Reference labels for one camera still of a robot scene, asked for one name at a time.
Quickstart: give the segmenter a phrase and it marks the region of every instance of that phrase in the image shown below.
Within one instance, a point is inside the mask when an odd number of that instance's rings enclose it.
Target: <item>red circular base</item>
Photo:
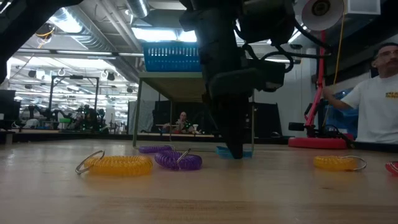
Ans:
[[[290,138],[289,146],[309,149],[347,149],[346,141],[334,138]]]

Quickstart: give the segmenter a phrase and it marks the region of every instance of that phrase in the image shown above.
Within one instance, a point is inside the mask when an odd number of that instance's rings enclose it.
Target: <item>blue plastic piece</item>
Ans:
[[[216,153],[222,159],[234,159],[231,152],[227,147],[217,146]],[[253,152],[251,149],[243,149],[243,157],[244,158],[252,158]]]
[[[201,72],[197,43],[146,42],[142,48],[148,72]]]

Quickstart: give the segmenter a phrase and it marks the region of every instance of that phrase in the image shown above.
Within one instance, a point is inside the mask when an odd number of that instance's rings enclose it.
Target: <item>white t-shirt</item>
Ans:
[[[398,144],[398,74],[365,80],[342,101],[359,107],[357,141]]]

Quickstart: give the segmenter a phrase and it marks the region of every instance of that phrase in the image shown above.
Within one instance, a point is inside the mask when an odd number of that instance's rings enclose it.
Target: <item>metal key ring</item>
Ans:
[[[190,151],[191,151],[191,149],[188,149],[186,152],[184,152],[184,153],[179,157],[179,159],[177,159],[177,165],[180,164],[180,161],[181,161],[185,156],[187,156],[188,153],[189,153]]]
[[[355,158],[355,159],[359,159],[360,161],[362,161],[364,163],[364,165],[362,167],[356,168],[356,169],[350,169],[349,171],[360,171],[360,170],[365,169],[366,166],[368,165],[368,163],[364,159],[362,159],[362,158],[360,158],[358,156],[345,156],[343,158]]]
[[[104,151],[104,150],[100,150],[100,151],[98,151],[98,152],[92,153],[92,154],[89,155],[86,159],[84,159],[78,166],[76,166],[76,169],[75,169],[76,173],[77,173],[78,175],[80,175],[80,174],[82,174],[82,173],[84,173],[84,172],[87,172],[93,165],[91,165],[91,166],[89,166],[89,167],[86,167],[86,168],[84,168],[84,169],[82,169],[82,170],[80,170],[80,168],[81,168],[82,165],[86,162],[87,159],[89,159],[89,158],[91,158],[91,157],[93,157],[93,156],[95,156],[95,155],[97,155],[97,154],[99,154],[99,153],[102,153],[102,155],[101,155],[101,157],[100,157],[99,159],[102,159],[102,158],[105,156],[105,151]]]

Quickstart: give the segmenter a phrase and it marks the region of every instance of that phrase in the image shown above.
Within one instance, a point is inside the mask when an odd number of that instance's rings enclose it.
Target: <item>fluorescent light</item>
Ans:
[[[61,81],[61,83],[69,85],[69,83],[67,81],[61,80],[59,78],[55,78],[54,81],[58,81],[58,82]]]
[[[126,56],[126,57],[144,57],[143,53],[119,53],[119,56]]]
[[[17,91],[16,94],[18,95],[43,95],[43,96],[50,96],[50,93],[38,93],[34,91]],[[53,93],[53,96],[80,96],[86,99],[94,99],[95,95],[92,94],[79,94],[79,93]],[[137,95],[98,95],[98,99],[105,100],[106,96],[110,98],[116,99],[128,99],[128,100],[136,100]]]
[[[141,29],[131,28],[138,39],[149,42],[156,42],[161,40],[177,40],[175,32],[166,29]]]
[[[178,37],[178,40],[184,41],[184,42],[196,42],[197,37],[195,35],[195,31],[190,31],[190,32],[182,32],[181,35]]]
[[[71,90],[75,90],[75,91],[79,91],[80,88],[77,86],[67,86],[67,88],[71,89]]]
[[[307,30],[307,27],[306,27],[306,26],[303,26],[303,24],[302,24],[301,26],[303,27],[304,30]],[[301,32],[298,31],[298,30],[295,28],[295,29],[294,29],[294,32],[293,32],[293,36],[290,38],[290,40],[288,41],[288,43],[289,43],[289,44],[292,43],[295,39],[297,39],[298,37],[300,37],[300,35],[301,35]]]
[[[71,54],[71,55],[100,55],[100,56],[111,56],[112,52],[92,52],[84,50],[58,50],[58,54]]]
[[[270,61],[270,62],[280,62],[280,63],[290,63],[290,61],[289,60],[287,60],[287,59],[273,59],[273,58],[267,58],[266,59],[267,61]]]
[[[73,18],[73,16],[63,7],[59,9],[62,11],[62,19],[57,19],[52,16],[49,20],[59,27],[64,32],[68,33],[79,33],[83,30],[83,27]]]
[[[19,53],[37,53],[37,54],[49,54],[50,50],[44,50],[44,49],[18,49]]]

